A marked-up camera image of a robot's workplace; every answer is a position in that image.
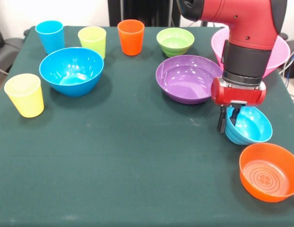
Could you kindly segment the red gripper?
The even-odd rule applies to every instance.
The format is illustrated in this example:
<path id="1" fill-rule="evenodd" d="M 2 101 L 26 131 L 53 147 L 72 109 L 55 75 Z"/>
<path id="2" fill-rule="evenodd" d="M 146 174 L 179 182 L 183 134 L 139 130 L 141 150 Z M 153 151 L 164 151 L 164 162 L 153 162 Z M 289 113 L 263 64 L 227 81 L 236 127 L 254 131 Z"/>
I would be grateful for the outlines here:
<path id="1" fill-rule="evenodd" d="M 257 106 L 263 103 L 266 96 L 266 85 L 262 81 L 259 86 L 247 87 L 228 83 L 223 78 L 214 78 L 211 85 L 211 98 L 220 108 L 220 116 L 217 124 L 219 133 L 224 133 L 226 126 L 226 106 L 241 104 Z M 236 124 L 241 106 L 234 106 L 230 117 L 231 123 Z"/>

